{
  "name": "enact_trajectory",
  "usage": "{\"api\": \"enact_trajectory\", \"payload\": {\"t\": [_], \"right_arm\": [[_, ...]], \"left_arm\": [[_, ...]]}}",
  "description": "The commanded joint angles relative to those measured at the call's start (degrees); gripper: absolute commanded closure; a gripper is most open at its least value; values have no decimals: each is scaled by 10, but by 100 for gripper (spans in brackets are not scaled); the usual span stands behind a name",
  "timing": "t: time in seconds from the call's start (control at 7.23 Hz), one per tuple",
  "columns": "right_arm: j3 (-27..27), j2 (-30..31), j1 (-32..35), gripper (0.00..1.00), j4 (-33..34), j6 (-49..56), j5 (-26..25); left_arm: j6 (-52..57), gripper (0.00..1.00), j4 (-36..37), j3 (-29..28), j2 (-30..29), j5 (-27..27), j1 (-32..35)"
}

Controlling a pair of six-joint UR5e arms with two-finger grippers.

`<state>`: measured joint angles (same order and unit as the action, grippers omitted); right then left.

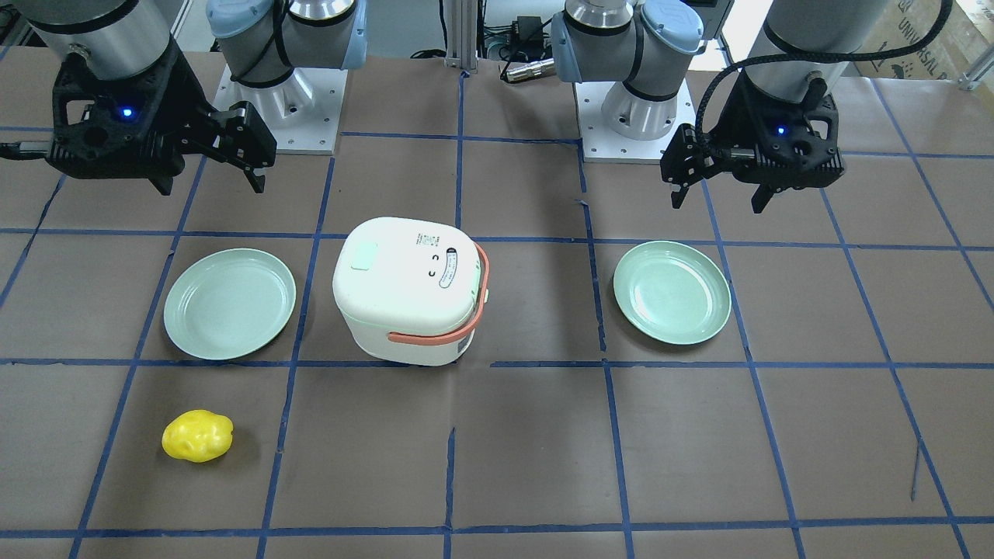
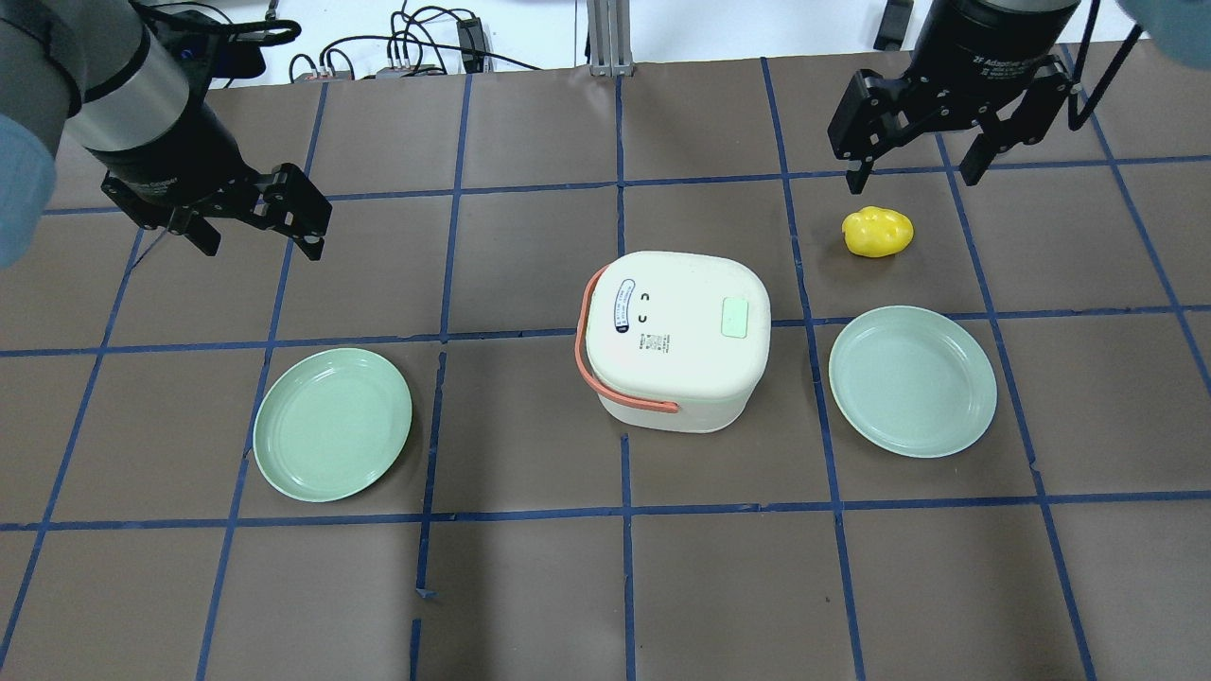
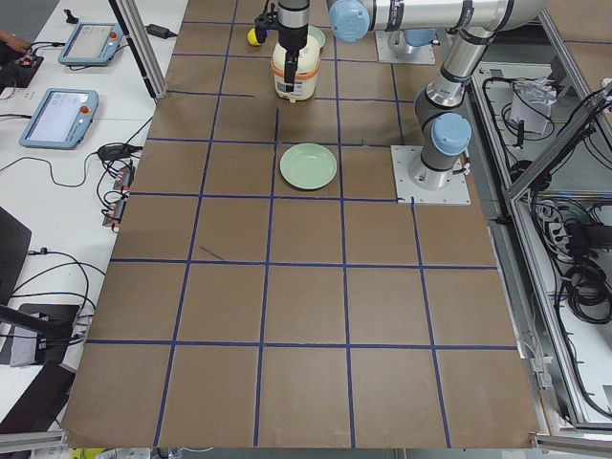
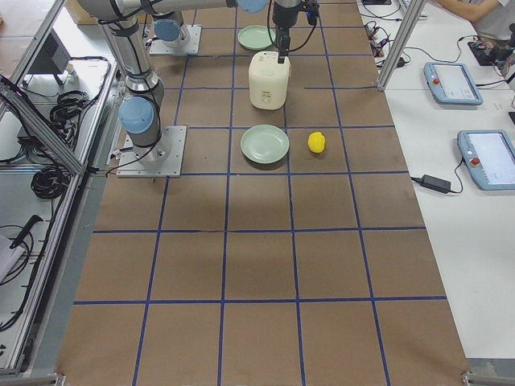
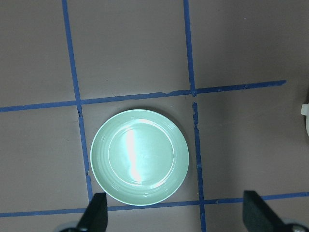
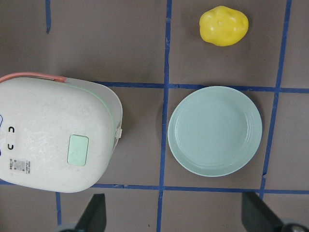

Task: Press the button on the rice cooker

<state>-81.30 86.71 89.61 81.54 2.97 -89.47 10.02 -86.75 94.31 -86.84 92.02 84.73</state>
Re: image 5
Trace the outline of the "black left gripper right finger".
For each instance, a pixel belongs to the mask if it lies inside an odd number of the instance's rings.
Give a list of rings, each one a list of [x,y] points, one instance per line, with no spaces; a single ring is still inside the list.
[[[253,190],[243,193],[242,220],[249,232],[284,232],[285,223]]]

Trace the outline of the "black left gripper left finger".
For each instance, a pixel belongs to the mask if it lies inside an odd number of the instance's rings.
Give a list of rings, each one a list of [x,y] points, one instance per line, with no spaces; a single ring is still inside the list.
[[[96,193],[76,226],[78,232],[105,232],[108,225],[106,193]]]

